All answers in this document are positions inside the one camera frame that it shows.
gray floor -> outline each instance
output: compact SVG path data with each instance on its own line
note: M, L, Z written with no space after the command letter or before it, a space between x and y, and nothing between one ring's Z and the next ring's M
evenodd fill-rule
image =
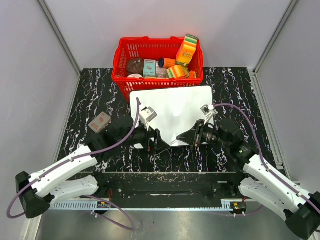
M257 208L251 205L249 212ZM246 217L210 212L130 211L136 231L127 231L84 211L50 210L42 216L36 240L298 240L286 224L264 208ZM128 224L118 211L106 216Z

cable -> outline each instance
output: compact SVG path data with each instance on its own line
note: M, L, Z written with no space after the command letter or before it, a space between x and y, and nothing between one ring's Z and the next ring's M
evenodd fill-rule
M95 215L96 217L101 217L101 218L103 218L103 219L105 219L105 220L108 220L108 221L110 221L111 223L113 223L113 224L115 224L115 225L117 225L117 226L119 226L119 227L121 227L121 228L123 228L123 229L125 229L125 230L130 230L130 231L134 231L134 230L135 230L136 227L135 227L134 221L133 221L133 220L131 219L131 217L130 217L125 211L123 211L119 206L115 205L114 203L112 203L112 202L110 202L110 201L106 201L106 200L104 200L104 199L102 199L102 198L99 198L99 197L90 196L90 195L84 195L84 196L87 197L87 198L91 198L91 199L95 199L95 200L98 200L98 201L105 202L105 203L107 203L107 204L115 207L115 208L118 209L120 212L122 212L122 213L126 216L127 219L129 219L132 227L127 227L127 226L125 226L125 225L122 225L121 223L118 223L118 222L116 222L116 221L114 221L114 220L112 220L112 219L110 219L110 218L108 218L108 217L106 217L106 216L99 215L99 214L97 214L97 213L96 213L96 215Z
M136 125L137 125L137 123L138 123L139 111L140 111L140 105L141 105L141 102L139 101L139 98L138 98L138 97L136 98L136 105L137 105L137 110L136 110L136 116L135 116L135 120L134 120L133 126L132 126L131 130L129 131L129 133L128 133L121 141L117 142L116 144L114 144L114 145L112 145L112 146L110 146L110 147L107 147L107 148L105 148L105 149L102 149L102 150L98 150L98 151L94 151L94 152L88 152L88 153L85 153L85 154L77 155L77 156L72 157L71 159L68 159L68 160L66 160L66 161L63 161L63 162L57 164L56 166L54 166L53 168L49 169L48 171L46 171L45 173L43 173L42 175L40 175L37 179L35 179L35 180L33 180L32 182L28 183L24 188L22 188L22 189L14 196L14 198L12 199L12 201L10 202L10 204L9 204L7 210L6 210L6 216L7 216L9 219L16 219L16 218L19 218L19 217L25 215L25 214L26 214L25 212L20 213L20 214L18 214L18 215L11 215L10 212L11 212L11 209L12 209L14 203L16 202L16 200L18 199L18 197L19 197L22 193L24 193L29 187L31 187L31 186L32 186L33 184L35 184L37 181L40 181L42 178L44 178L46 175L48 175L48 174L51 173L52 171L60 168L61 166L65 165L65 164L67 164L67 163L69 163L69 162L71 162L71 161L73 161L73 160L76 160L76 159L79 159L79 158L83 158L83 157L86 157L86 156L89 156L89 155L95 155L95 154L101 154L101 153L107 152L107 151L109 151L109 150L111 150L111 149L114 149L114 148L118 147L118 146L121 145L124 141L126 141L126 140L130 137L130 135L133 133L133 131L135 130ZM118 225L118 224L121 225L120 223L118 223L118 222L116 223L115 221L113 221L113 220L111 220L111 219L110 219L110 221L111 221L112 223L116 224L116 225Z
M246 217L246 216L255 215L255 214L259 213L263 208L264 208L264 206L261 205L257 210L255 210L255 211L253 211L253 212L246 213L245 215L243 215L243 214L237 214L237 215L235 215L235 216L234 216L234 215L225 215L225 214L222 214L222 213L211 212L211 211L209 211L208 213L213 214L213 215L217 215L217 216L238 218L238 217Z
M294 187L292 187L290 184L288 184L285 180L283 180L279 175L277 175L274 171L272 171L271 169L269 169L268 165L266 164L266 161L264 159L264 156L262 155L262 150L261 150L261 146L259 144L259 141L258 141L258 138L257 138L257 135L255 133L255 130L254 130L254 126L252 125L250 119L247 117L247 115L244 113L244 111L242 111L238 106L236 105L233 105L233 104L230 104L230 103L220 103L220 104L215 104L213 105L214 107L224 107L224 106L227 106L227 107L231 107L231 108L235 108L237 109L242 115L243 117L245 118L245 120L248 122L249 126L250 126L250 129L252 131L252 134L253 134L253 138L256 142L256 145L258 147L258 151L259 151L259 156L260 156L260 159L261 159L261 162L263 164L263 166L265 167L265 169L267 169L267 171L269 171L276 179L278 179L281 183L283 183L285 186L287 186L291 191L293 191L295 194L297 194L298 196L300 196L302 199L304 199L308 204L310 204L314 210L320 215L320 209L317 208L317 206L311 202L306 196L304 196L302 193L300 193L298 190L296 190Z

red plastic shopping basket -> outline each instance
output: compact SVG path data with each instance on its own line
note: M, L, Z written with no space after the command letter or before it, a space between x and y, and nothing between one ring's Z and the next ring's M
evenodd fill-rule
M123 37L120 39L113 59L112 80L119 86L127 102L129 102L129 95L132 91L198 86L203 81L204 55L199 40L195 54L188 65L189 71L196 72L196 78L127 78L126 66L130 59L142 58L157 61L160 58L175 59L183 40L183 37L175 36L171 38Z

white wall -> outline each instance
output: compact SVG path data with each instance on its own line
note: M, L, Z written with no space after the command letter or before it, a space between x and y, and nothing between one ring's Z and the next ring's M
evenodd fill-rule
M81 68L112 68L122 37L198 36L205 67L253 68L290 0L46 0Z
M320 1L300 1L258 72L290 175L320 191Z
M0 1L0 239L27 220L8 219L15 177L53 161L77 75L35 0ZM12 214L22 212L17 202Z

white board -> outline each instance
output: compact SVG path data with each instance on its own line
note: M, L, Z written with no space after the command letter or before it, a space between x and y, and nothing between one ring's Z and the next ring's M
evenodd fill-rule
M177 139L177 136L190 130L197 120L205 119L201 107L213 103L210 86L133 91L130 93L133 119L137 114L137 98L144 106L152 107L156 112L157 117L151 121L150 127L154 130L159 129L162 140L171 146L187 145L182 141L172 142ZM142 148L141 144L136 144L135 147Z

